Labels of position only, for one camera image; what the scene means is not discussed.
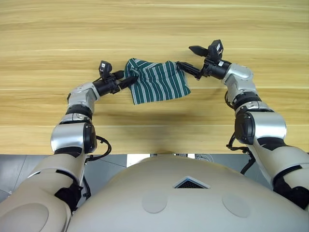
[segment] black cable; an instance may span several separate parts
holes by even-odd
[[[112,146],[110,145],[110,143],[106,139],[104,139],[100,136],[97,136],[97,140],[100,140],[101,144],[102,143],[107,144],[107,146],[108,146],[107,151],[103,155],[100,155],[100,156],[95,156],[95,157],[93,155],[89,156],[89,158],[86,158],[85,163],[87,163],[88,161],[95,161],[95,160],[98,160],[100,158],[103,158],[103,157],[107,156],[108,154],[110,154],[110,152],[112,151]]]
[[[236,137],[235,137],[235,132],[232,134],[230,141],[228,142],[228,144],[226,145],[226,147],[228,149],[230,149],[231,151],[237,151],[237,150],[241,150],[244,154],[248,154],[250,156],[250,160],[248,161],[248,163],[242,168],[242,170],[240,171],[241,174],[245,174],[246,171],[251,168],[251,166],[255,163],[255,158],[252,154],[252,152],[249,150],[248,147],[246,146],[239,146],[239,147],[235,147],[233,146],[233,143],[235,141]]]
[[[224,95],[224,100],[225,100],[225,103],[228,105],[228,107],[234,109],[233,105],[227,99],[227,92]]]
[[[86,200],[88,200],[88,198],[91,197],[91,190],[90,190],[88,182],[85,178],[85,175],[83,176],[83,183],[84,183],[84,187],[85,187],[85,190],[86,190],[86,193],[83,196],[86,197]]]
[[[251,166],[255,163],[255,158],[250,158],[248,163],[242,168],[240,171],[241,174],[245,175],[246,171],[251,168]]]

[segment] cloth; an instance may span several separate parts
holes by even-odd
[[[184,72],[172,61],[151,63],[129,59],[125,78],[130,76],[138,77],[137,82],[129,87],[134,104],[181,98],[190,93]]]

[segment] wood grain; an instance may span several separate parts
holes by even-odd
[[[261,98],[286,120],[286,142],[309,151],[308,0],[2,0],[0,153],[51,154],[67,94],[97,79],[101,60],[114,70],[133,57],[200,68],[187,48],[214,39],[224,59],[253,70]],[[134,106],[127,89],[97,102],[93,122],[113,154],[230,153],[226,89],[187,78],[192,93],[181,99]]]

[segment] gray floor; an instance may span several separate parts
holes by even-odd
[[[212,154],[214,162],[223,164],[240,171],[248,162],[249,156],[243,154]],[[0,202],[9,197],[20,183],[45,156],[29,155],[0,155]],[[91,188],[92,195],[96,194],[115,174],[126,168],[126,155],[110,155],[85,167],[85,177]],[[271,189],[256,163],[246,172],[246,176]]]

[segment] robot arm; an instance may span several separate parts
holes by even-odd
[[[185,62],[180,68],[195,76],[213,76],[227,86],[226,102],[235,110],[235,132],[227,147],[232,150],[236,138],[252,155],[264,177],[274,191],[299,207],[308,208],[309,203],[309,156],[303,150],[286,145],[286,124],[283,117],[263,102],[253,83],[250,69],[222,60],[223,46],[214,41],[208,49],[189,47],[195,54],[205,57],[202,70]]]
[[[123,78],[123,71],[110,73],[102,61],[100,78],[78,86],[68,96],[68,109],[51,136],[54,155],[43,159],[11,197],[0,205],[0,230],[66,231],[71,214],[81,198],[86,158],[97,148],[92,124],[94,102],[107,93],[117,93],[136,81]]]

